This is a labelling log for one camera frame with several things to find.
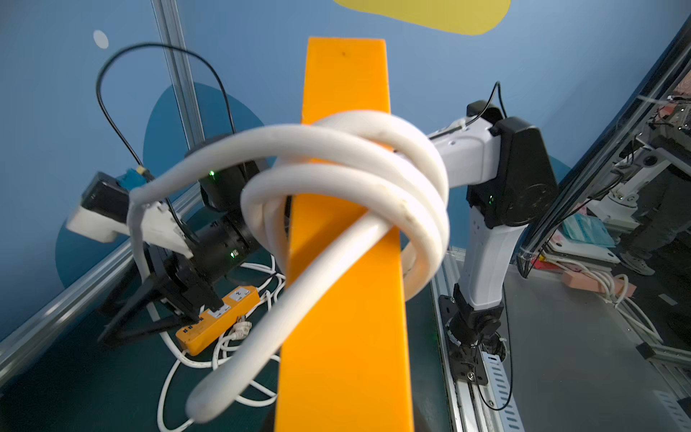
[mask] gray floor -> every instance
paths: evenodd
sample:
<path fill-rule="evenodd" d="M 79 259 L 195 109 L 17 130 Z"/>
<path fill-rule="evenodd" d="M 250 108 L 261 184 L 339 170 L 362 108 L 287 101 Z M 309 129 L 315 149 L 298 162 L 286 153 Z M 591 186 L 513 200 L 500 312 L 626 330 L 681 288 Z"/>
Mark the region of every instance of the gray floor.
<path fill-rule="evenodd" d="M 506 291 L 526 431 L 678 430 L 653 394 L 668 390 L 664 381 L 594 293 L 513 271 Z"/>

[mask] orange bar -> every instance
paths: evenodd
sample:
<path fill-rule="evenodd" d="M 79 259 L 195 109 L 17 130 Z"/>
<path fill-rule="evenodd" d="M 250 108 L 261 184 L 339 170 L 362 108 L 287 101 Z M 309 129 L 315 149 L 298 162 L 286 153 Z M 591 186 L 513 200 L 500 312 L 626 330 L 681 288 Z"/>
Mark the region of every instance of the orange bar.
<path fill-rule="evenodd" d="M 385 42 L 311 38 L 303 123 L 353 109 L 390 112 Z M 294 197 L 289 283 L 364 212 L 336 198 Z M 276 431 L 413 430 L 400 249 L 394 228 L 283 344 Z"/>

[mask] orange power strip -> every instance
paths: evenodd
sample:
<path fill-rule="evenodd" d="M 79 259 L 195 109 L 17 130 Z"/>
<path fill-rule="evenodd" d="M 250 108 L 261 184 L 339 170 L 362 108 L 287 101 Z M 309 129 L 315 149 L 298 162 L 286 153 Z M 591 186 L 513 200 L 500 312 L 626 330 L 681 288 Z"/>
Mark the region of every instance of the orange power strip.
<path fill-rule="evenodd" d="M 199 315 L 199 322 L 178 330 L 175 336 L 183 349 L 190 355 L 201 353 L 231 328 L 241 317 L 259 303 L 259 293 L 253 286 L 240 286 L 223 297 L 221 309 L 212 312 L 206 309 Z"/>

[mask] yellow shape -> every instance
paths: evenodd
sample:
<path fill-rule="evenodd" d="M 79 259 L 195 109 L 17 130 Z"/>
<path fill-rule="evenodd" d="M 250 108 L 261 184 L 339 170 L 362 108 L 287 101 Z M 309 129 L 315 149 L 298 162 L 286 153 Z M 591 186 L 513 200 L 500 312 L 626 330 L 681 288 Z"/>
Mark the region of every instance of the yellow shape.
<path fill-rule="evenodd" d="M 481 35 L 499 24 L 511 0 L 334 0 L 348 9 L 460 35 Z"/>
<path fill-rule="evenodd" d="M 311 38 L 303 123 L 352 109 L 390 112 L 384 41 Z M 293 197 L 288 281 L 364 212 L 336 198 Z M 392 229 L 285 341 L 277 432 L 412 432 L 400 250 L 399 231 Z"/>

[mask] white power cord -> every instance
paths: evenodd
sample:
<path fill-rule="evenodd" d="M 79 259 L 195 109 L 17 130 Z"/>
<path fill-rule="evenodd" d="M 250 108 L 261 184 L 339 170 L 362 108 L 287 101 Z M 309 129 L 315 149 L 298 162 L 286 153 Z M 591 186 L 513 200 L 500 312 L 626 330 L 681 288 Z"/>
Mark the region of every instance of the white power cord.
<path fill-rule="evenodd" d="M 275 302 L 278 299 L 278 293 L 283 289 L 285 286 L 285 276 L 282 275 L 281 273 L 278 273 L 276 271 L 276 260 L 274 259 L 273 256 L 271 256 L 271 267 L 268 267 L 263 264 L 257 264 L 257 263 L 243 263 L 240 265 L 241 267 L 252 269 L 252 270 L 257 270 L 259 272 L 264 272 L 268 273 L 271 276 L 259 287 L 257 287 L 257 291 L 261 292 L 264 290 L 270 283 L 273 277 L 275 276 L 276 279 L 278 279 L 278 285 L 276 286 L 276 289 L 273 292 L 270 292 L 269 290 L 264 291 L 264 293 L 260 297 L 260 302 L 257 303 L 247 314 L 245 314 L 245 318 L 249 317 L 256 309 L 259 307 L 259 305 L 262 305 L 264 303 L 267 304 L 269 310 L 271 310 L 272 307 L 272 298 L 273 301 Z M 239 323 L 236 323 L 233 325 L 233 327 L 230 330 L 233 330 L 236 326 L 240 326 L 242 330 L 238 332 L 233 332 L 230 335 L 221 335 L 218 338 L 218 341 L 216 343 L 216 347 L 214 348 L 214 356 L 212 357 L 211 361 L 193 361 L 187 359 L 185 356 L 187 354 L 187 351 L 182 351 L 178 350 L 178 347 L 173 344 L 175 347 L 175 350 L 171 349 L 171 352 L 177 357 L 175 363 L 173 364 L 173 367 L 171 368 L 170 372 L 168 372 L 168 376 L 166 377 L 165 382 L 163 383 L 163 387 L 161 388 L 161 394 L 158 398 L 158 407 L 156 410 L 156 422 L 158 424 L 158 430 L 160 432 L 182 432 L 183 430 L 187 429 L 189 425 L 194 423 L 193 419 L 188 419 L 185 423 L 181 424 L 180 426 L 176 427 L 175 429 L 168 429 L 163 421 L 163 407 L 165 405 L 166 401 L 166 394 L 168 393 L 168 387 L 170 387 L 171 380 L 173 379 L 173 375 L 175 375 L 175 372 L 177 371 L 178 367 L 180 366 L 180 363 L 182 361 L 180 360 L 180 357 L 187 359 L 188 361 L 194 363 L 196 366 L 190 366 L 192 368 L 200 368 L 199 365 L 206 365 L 207 368 L 212 368 L 216 370 L 219 365 L 225 363 L 229 358 L 227 356 L 228 352 L 232 352 L 240 348 L 239 346 L 228 346 L 228 343 L 233 340 L 241 340 L 244 339 L 247 334 L 244 333 L 243 331 L 246 329 L 247 332 L 249 332 L 249 328 L 251 328 L 252 323 L 248 321 L 242 321 Z M 219 352 L 223 352 L 223 358 L 219 359 L 218 354 Z M 272 355 L 271 360 L 275 360 L 280 362 L 281 358 L 278 355 Z M 252 406 L 252 407 L 262 407 L 262 406 L 269 406 L 273 404 L 276 401 L 276 393 L 274 391 L 271 391 L 270 389 L 262 386 L 258 382 L 255 382 L 254 380 L 250 381 L 249 384 L 259 390 L 260 392 L 264 393 L 266 396 L 269 397 L 269 399 L 266 400 L 251 400 L 247 399 L 246 397 L 243 396 L 238 396 L 236 398 L 237 402 L 240 402 L 241 404 L 247 405 L 247 406 Z"/>
<path fill-rule="evenodd" d="M 576 267 L 579 267 L 581 273 L 585 274 L 591 279 L 594 279 L 603 287 L 605 292 L 600 297 L 605 303 L 612 304 L 614 308 L 617 310 L 617 312 L 619 312 L 624 318 L 626 318 L 627 321 L 629 321 L 634 326 L 640 328 L 642 331 L 646 332 L 647 334 L 655 338 L 655 340 L 659 342 L 663 341 L 662 337 L 657 332 L 657 329 L 650 321 L 650 319 L 647 317 L 647 315 L 643 313 L 641 308 L 637 304 L 635 304 L 633 300 L 626 297 L 626 293 L 629 290 L 629 277 L 626 274 L 617 274 L 615 277 L 612 277 L 612 275 L 608 272 L 603 272 L 601 270 L 590 270 L 588 267 L 586 267 L 584 263 L 571 259 L 546 259 L 545 261 L 569 271 L 571 271 L 571 269 L 564 266 L 563 264 L 572 264 Z M 618 296 L 616 294 L 616 284 L 614 282 L 614 279 L 622 279 L 624 282 Z M 626 313 L 624 310 L 619 308 L 619 304 L 622 301 L 626 301 L 627 304 L 632 306 L 633 309 L 635 309 L 643 317 L 647 325 L 640 322 L 636 317 L 631 316 L 630 314 Z"/>
<path fill-rule="evenodd" d="M 384 144 L 405 158 L 383 148 Z M 257 241 L 285 268 L 285 197 L 334 196 L 369 209 L 293 282 L 281 302 L 254 327 L 233 357 L 190 394 L 186 411 L 196 422 L 221 414 L 247 387 L 319 299 L 396 225 L 410 239 L 401 253 L 409 299 L 432 278 L 448 245 L 448 178 L 432 142 L 403 119 L 378 111 L 351 111 L 313 126 L 266 126 L 237 133 L 196 151 L 165 174 L 130 192 L 127 225 L 142 280 L 149 276 L 141 223 L 147 205 L 204 177 L 248 160 L 278 156 L 254 176 L 240 199 Z M 317 158 L 330 164 L 311 164 Z M 158 319 L 153 305 L 152 319 Z M 170 336 L 162 338 L 171 351 Z M 176 355 L 190 367 L 208 367 Z"/>

